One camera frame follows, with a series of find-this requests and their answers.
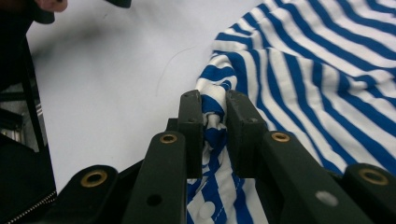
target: white table surface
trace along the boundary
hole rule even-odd
[[[119,172],[145,157],[195,87],[217,33],[259,0],[69,0],[28,40],[57,189],[81,169]]]

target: blue and white striped shirt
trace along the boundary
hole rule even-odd
[[[265,223],[253,179],[226,149],[225,92],[245,93],[269,130],[294,133],[328,170],[371,163],[396,175],[396,1],[264,0],[220,33],[197,81],[204,178],[189,223]]]

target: person's hand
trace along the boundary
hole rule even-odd
[[[62,12],[67,8],[67,0],[35,0],[37,5],[46,11]]]

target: brass grommet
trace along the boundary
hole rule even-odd
[[[174,134],[167,133],[161,136],[160,140],[164,144],[171,144],[177,141],[177,136],[175,136]]]
[[[361,169],[359,170],[359,175],[365,181],[375,185],[386,186],[389,183],[387,177],[379,173],[377,170],[368,169],[368,168]]]
[[[81,179],[81,186],[84,188],[94,188],[103,184],[107,180],[107,173],[104,170],[94,170],[85,174]]]
[[[271,137],[276,140],[277,142],[289,142],[290,137],[285,133],[273,133]]]

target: zipper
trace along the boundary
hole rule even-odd
[[[15,223],[16,221],[20,220],[21,218],[25,217],[29,213],[33,212],[35,209],[37,209],[39,206],[43,204],[48,204],[48,203],[53,203],[56,200],[56,190],[53,191],[49,196],[45,197],[43,200],[40,202],[36,203],[26,211],[22,212],[18,216],[12,218],[9,222],[6,222],[7,224]]]

